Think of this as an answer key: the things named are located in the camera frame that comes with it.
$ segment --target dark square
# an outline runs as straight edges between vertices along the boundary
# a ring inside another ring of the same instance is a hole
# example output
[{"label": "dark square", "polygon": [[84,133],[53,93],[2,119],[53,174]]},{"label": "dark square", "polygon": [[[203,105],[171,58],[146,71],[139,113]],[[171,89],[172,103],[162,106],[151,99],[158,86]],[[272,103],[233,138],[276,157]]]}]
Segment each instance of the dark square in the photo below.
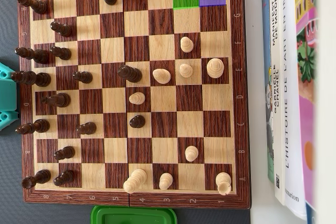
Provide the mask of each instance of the dark square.
[{"label": "dark square", "polygon": [[77,16],[99,14],[99,0],[76,0]]},{"label": "dark square", "polygon": [[78,81],[72,74],[78,71],[78,66],[56,67],[56,89],[57,90],[73,90],[78,89]]},{"label": "dark square", "polygon": [[127,139],[127,152],[129,164],[151,164],[152,161],[152,139],[151,138],[129,138]]},{"label": "dark square", "polygon": [[148,10],[148,0],[123,0],[124,12]]},{"label": "dark square", "polygon": [[100,38],[116,38],[124,36],[123,13],[100,14]]},{"label": "dark square", "polygon": [[173,34],[173,9],[148,11],[149,35]]},{"label": "dark square", "polygon": [[101,64],[100,39],[78,41],[78,65]]},{"label": "dark square", "polygon": [[164,173],[169,173],[173,177],[173,183],[168,188],[168,190],[178,190],[178,171],[179,165],[178,164],[153,164],[153,184],[154,189],[160,189],[160,177]]},{"label": "dark square", "polygon": [[79,115],[57,115],[58,138],[80,138],[76,132],[79,126]]},{"label": "dark square", "polygon": [[46,43],[46,44],[35,44],[34,51],[37,49],[44,50],[48,55],[48,61],[45,64],[36,63],[34,61],[35,68],[47,68],[55,66],[55,56],[49,51],[51,47],[54,47],[55,43]]},{"label": "dark square", "polygon": [[54,153],[58,151],[57,139],[37,139],[36,151],[38,163],[58,163],[54,158]]},{"label": "dark square", "polygon": [[[188,37],[193,43],[194,48],[191,52],[184,52],[181,49],[181,39]],[[201,58],[201,34],[183,33],[174,35],[175,59],[200,59]]]},{"label": "dark square", "polygon": [[106,188],[123,188],[128,179],[128,164],[106,163],[105,184]]},{"label": "dark square", "polygon": [[55,32],[56,42],[77,40],[77,18],[76,17],[55,18],[55,21],[60,22],[63,25],[68,25],[71,28],[71,34],[69,37],[63,37],[59,33]]},{"label": "dark square", "polygon": [[219,58],[224,64],[224,72],[219,78],[211,78],[206,71],[206,65],[211,58],[202,58],[202,84],[228,84],[229,83],[229,60],[227,57]]},{"label": "dark square", "polygon": [[57,107],[50,106],[41,102],[43,97],[49,97],[56,94],[56,91],[35,92],[35,110],[36,115],[56,115]]},{"label": "dark square", "polygon": [[[185,158],[185,149],[188,146],[195,146],[198,149],[198,157],[192,162]],[[202,137],[179,137],[177,139],[177,152],[179,163],[204,164],[204,141]]]},{"label": "dark square", "polygon": [[230,111],[204,111],[204,136],[231,137]]},{"label": "dark square", "polygon": [[54,18],[54,0],[42,0],[47,5],[47,11],[44,14],[38,14],[33,11],[33,20],[43,20]]},{"label": "dark square", "polygon": [[201,31],[227,31],[226,5],[202,6]]},{"label": "dark square", "polygon": [[219,173],[227,173],[232,181],[232,164],[204,164],[205,168],[205,190],[216,191],[216,176]]},{"label": "dark square", "polygon": [[104,114],[104,137],[127,137],[126,113]]},{"label": "dark square", "polygon": [[[155,69],[162,68],[167,70],[170,75],[171,79],[166,84],[158,83],[153,77],[153,71]],[[176,85],[175,81],[175,60],[156,60],[150,61],[150,70],[151,70],[151,86],[174,86]]]},{"label": "dark square", "polygon": [[177,111],[202,111],[202,85],[176,86]]},{"label": "dark square", "polygon": [[176,112],[152,112],[152,137],[177,137]]},{"label": "dark square", "polygon": [[102,89],[79,90],[79,111],[81,114],[103,113]]},{"label": "dark square", "polygon": [[149,61],[149,36],[124,37],[125,62]]},{"label": "dark square", "polygon": [[[141,92],[145,95],[145,101],[140,104],[130,103],[132,94]],[[126,111],[127,112],[151,112],[151,87],[131,87],[126,88]]]},{"label": "dark square", "polygon": [[59,174],[66,170],[71,170],[74,173],[74,180],[69,183],[61,185],[61,187],[82,187],[82,166],[80,163],[59,163]]},{"label": "dark square", "polygon": [[123,62],[104,63],[101,65],[103,88],[124,88],[126,80],[119,77],[118,69],[125,65]]},{"label": "dark square", "polygon": [[104,139],[82,138],[82,163],[104,163]]}]

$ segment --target green plastic container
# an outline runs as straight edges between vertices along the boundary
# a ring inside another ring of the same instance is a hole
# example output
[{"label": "green plastic container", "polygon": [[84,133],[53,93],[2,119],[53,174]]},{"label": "green plastic container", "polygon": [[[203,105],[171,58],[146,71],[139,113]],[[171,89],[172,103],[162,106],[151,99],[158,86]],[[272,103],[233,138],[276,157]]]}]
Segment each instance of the green plastic container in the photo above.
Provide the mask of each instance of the green plastic container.
[{"label": "green plastic container", "polygon": [[91,224],[176,224],[170,208],[95,206]]}]

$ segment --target chessboard border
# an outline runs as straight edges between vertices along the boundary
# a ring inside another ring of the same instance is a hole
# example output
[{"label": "chessboard border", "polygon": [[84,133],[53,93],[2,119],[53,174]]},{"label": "chessboard border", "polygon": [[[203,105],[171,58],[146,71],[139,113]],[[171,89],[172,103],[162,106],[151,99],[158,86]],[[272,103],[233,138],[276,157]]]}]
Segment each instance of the chessboard border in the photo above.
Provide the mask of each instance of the chessboard border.
[{"label": "chessboard border", "polygon": [[[17,4],[20,47],[30,47],[29,8]],[[226,196],[181,193],[106,193],[103,191],[23,190],[24,201],[38,203],[118,205],[141,207],[250,208],[250,162],[248,135],[247,71],[244,0],[230,0],[236,194]],[[20,58],[20,70],[30,71],[29,60]],[[22,123],[33,120],[32,87],[20,85]],[[22,136],[22,176],[34,174],[33,135]]]}]

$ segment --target gray table surface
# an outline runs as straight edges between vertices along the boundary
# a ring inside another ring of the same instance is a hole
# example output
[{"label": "gray table surface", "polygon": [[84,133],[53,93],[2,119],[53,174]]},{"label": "gray table surface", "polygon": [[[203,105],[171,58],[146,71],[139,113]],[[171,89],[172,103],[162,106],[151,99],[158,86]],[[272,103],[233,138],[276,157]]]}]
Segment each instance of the gray table surface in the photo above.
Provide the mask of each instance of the gray table surface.
[{"label": "gray table surface", "polygon": [[[0,0],[0,62],[19,70],[16,0]],[[20,121],[0,131],[0,222],[90,223],[92,206],[29,204],[23,201],[21,137],[14,129]],[[250,224],[249,210],[174,209],[179,223]]]}]

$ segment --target wooden chessboard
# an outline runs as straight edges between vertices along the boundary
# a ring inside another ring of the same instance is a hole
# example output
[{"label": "wooden chessboard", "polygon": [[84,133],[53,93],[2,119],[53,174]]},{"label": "wooden chessboard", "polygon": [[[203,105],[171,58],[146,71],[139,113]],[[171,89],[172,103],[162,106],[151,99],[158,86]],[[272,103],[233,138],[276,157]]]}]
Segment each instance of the wooden chessboard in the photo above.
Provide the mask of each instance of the wooden chessboard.
[{"label": "wooden chessboard", "polygon": [[[22,123],[47,119],[50,130],[22,137],[23,177],[41,169],[52,179],[24,190],[27,202],[156,206],[249,208],[250,169],[247,113],[244,0],[44,0],[47,13],[35,14],[18,5],[19,46],[71,50],[70,60],[50,55],[49,63],[20,58],[21,70],[51,75],[47,87],[20,86]],[[52,21],[71,26],[68,38],[50,29]],[[180,39],[194,43],[190,53]],[[206,64],[220,58],[225,67],[218,79],[207,75]],[[193,75],[185,79],[179,66],[187,63]],[[142,72],[138,83],[117,76],[123,65]],[[167,69],[171,81],[157,83],[152,71]],[[74,71],[89,71],[90,84],[73,80]],[[71,103],[55,108],[42,97],[60,92]],[[142,105],[129,96],[145,94]],[[129,120],[143,115],[146,124],[133,129]],[[95,122],[94,135],[78,135],[79,124]],[[57,161],[53,153],[67,145],[71,159]],[[199,150],[193,162],[185,159],[189,145]],[[123,183],[141,168],[148,178],[135,193]],[[70,184],[56,187],[53,179],[65,169],[75,171]],[[174,179],[159,189],[162,173]],[[216,175],[227,172],[232,191],[217,191]]]}]

